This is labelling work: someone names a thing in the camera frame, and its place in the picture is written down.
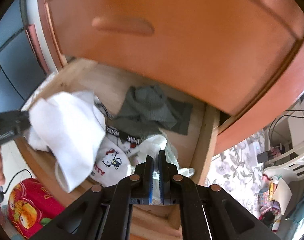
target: screw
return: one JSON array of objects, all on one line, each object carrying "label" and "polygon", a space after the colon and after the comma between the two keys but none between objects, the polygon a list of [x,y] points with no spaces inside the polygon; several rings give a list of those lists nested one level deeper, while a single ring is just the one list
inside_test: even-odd
[{"label": "screw", "polygon": [[183,180],[183,176],[180,175],[180,174],[175,174],[175,175],[173,176],[173,179],[174,179],[175,181],[181,181],[181,180]]},{"label": "screw", "polygon": [[211,189],[217,192],[221,190],[221,187],[218,184],[213,184],[211,185]]},{"label": "screw", "polygon": [[91,190],[92,190],[93,192],[100,192],[100,191],[102,190],[102,187],[101,187],[101,185],[99,185],[99,184],[95,184],[95,185],[93,185],[93,186],[91,187]]},{"label": "screw", "polygon": [[133,174],[130,176],[130,180],[132,181],[137,181],[140,179],[140,176],[138,174]]}]

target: hello kitty sock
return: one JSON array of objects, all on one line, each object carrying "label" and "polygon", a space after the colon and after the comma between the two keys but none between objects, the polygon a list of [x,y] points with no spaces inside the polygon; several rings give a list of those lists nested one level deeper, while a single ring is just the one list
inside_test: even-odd
[{"label": "hello kitty sock", "polygon": [[117,145],[128,158],[139,152],[139,145],[142,142],[140,137],[129,135],[112,126],[106,126],[106,137]]},{"label": "hello kitty sock", "polygon": [[104,187],[109,187],[130,175],[131,165],[126,154],[105,136],[100,145],[90,178]]}]

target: white towel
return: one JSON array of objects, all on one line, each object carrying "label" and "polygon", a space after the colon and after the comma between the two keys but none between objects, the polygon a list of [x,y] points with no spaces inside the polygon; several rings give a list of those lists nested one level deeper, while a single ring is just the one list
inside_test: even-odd
[{"label": "white towel", "polygon": [[46,142],[43,141],[35,132],[33,126],[30,127],[29,130],[27,130],[24,133],[27,143],[34,149],[39,151],[48,152],[48,148],[46,145]]},{"label": "white towel", "polygon": [[29,110],[31,125],[57,159],[55,176],[66,192],[88,177],[105,136],[105,119],[93,98],[90,91],[60,92]]}]

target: drawer handle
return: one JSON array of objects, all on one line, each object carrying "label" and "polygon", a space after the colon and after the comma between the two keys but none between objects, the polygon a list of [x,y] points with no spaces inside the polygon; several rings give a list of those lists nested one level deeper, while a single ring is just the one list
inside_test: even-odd
[{"label": "drawer handle", "polygon": [[98,16],[92,20],[92,26],[99,31],[152,36],[153,25],[146,19],[130,16]]}]

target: red bag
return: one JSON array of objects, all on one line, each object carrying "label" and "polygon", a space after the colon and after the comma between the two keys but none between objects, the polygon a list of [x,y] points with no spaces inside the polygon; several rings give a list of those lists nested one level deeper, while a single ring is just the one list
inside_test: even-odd
[{"label": "red bag", "polygon": [[8,220],[26,239],[60,214],[64,207],[37,179],[17,184],[8,200]]}]

